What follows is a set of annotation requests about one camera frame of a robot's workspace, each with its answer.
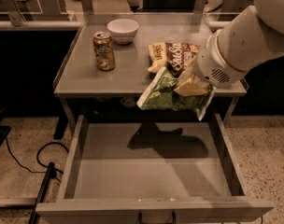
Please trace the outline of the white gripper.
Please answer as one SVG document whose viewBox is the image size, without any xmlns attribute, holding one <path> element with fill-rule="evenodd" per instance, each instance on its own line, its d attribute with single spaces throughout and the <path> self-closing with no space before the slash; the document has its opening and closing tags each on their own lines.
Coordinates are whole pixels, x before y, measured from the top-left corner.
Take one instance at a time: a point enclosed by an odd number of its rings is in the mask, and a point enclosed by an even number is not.
<svg viewBox="0 0 284 224">
<path fill-rule="evenodd" d="M 246 75 L 246 72 L 233 68 L 225 61 L 218 44 L 219 34 L 220 30 L 217 30 L 201 46 L 196 59 L 193 57 L 177 78 L 178 85 L 174 92 L 183 97 L 205 95 L 209 83 L 226 89 Z"/>
</svg>

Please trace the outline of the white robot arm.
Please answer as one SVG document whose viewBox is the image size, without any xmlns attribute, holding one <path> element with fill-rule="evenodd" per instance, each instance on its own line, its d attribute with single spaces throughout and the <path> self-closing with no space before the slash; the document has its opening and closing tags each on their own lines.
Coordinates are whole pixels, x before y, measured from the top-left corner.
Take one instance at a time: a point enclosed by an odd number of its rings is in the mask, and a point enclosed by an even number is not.
<svg viewBox="0 0 284 224">
<path fill-rule="evenodd" d="M 212 34 L 178 77 L 181 96 L 206 93 L 209 86 L 228 88 L 252 68 L 284 56 L 284 0 L 254 0 Z"/>
</svg>

